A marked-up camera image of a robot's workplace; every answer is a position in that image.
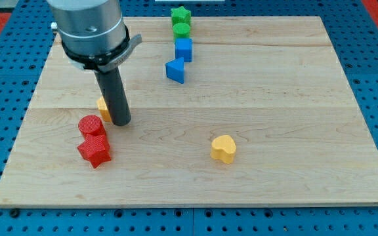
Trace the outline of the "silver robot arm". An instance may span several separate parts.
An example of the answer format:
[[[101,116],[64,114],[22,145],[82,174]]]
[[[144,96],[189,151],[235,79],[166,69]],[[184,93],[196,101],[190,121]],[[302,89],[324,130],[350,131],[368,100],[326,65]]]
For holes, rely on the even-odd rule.
[[[130,36],[118,0],[48,0],[68,58],[83,69],[116,69],[142,42]]]

